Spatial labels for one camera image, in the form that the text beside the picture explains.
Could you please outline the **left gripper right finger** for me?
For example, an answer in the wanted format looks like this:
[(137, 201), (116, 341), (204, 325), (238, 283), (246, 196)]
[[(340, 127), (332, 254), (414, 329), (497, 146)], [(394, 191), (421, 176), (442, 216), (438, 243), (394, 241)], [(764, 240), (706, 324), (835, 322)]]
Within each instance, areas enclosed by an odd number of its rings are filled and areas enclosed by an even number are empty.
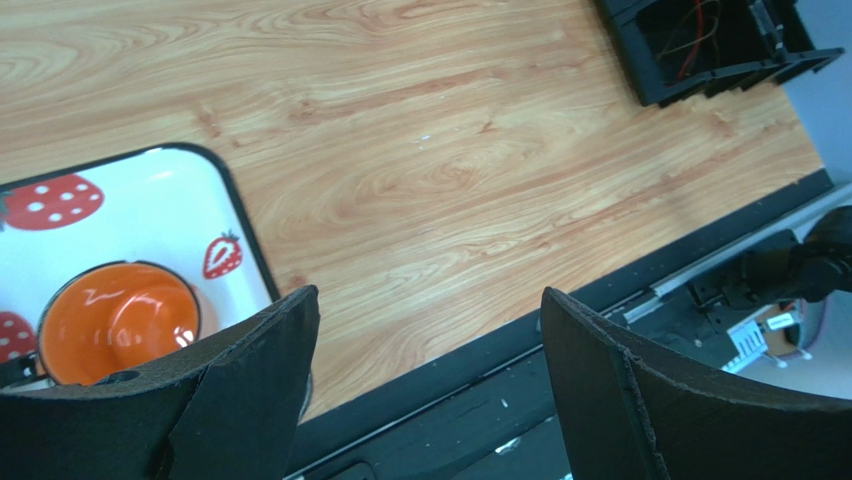
[(851, 404), (709, 367), (546, 288), (544, 354), (576, 479), (847, 479)]

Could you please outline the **black compartment organizer bin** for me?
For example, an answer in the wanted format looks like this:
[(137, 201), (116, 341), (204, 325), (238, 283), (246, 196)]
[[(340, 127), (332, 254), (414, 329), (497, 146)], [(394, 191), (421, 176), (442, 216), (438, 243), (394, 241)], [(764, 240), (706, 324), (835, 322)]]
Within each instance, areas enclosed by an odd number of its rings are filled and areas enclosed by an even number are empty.
[(794, 1), (600, 0), (597, 11), (638, 101), (664, 108), (778, 85), (818, 72), (842, 47), (819, 49)]

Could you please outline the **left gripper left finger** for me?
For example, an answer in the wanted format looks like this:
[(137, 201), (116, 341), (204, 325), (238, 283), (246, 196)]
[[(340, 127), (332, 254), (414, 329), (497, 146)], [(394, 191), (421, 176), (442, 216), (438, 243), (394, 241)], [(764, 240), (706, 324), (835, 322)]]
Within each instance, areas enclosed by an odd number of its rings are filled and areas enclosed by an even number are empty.
[(281, 479), (305, 402), (315, 286), (175, 353), (1, 398), (5, 479)]

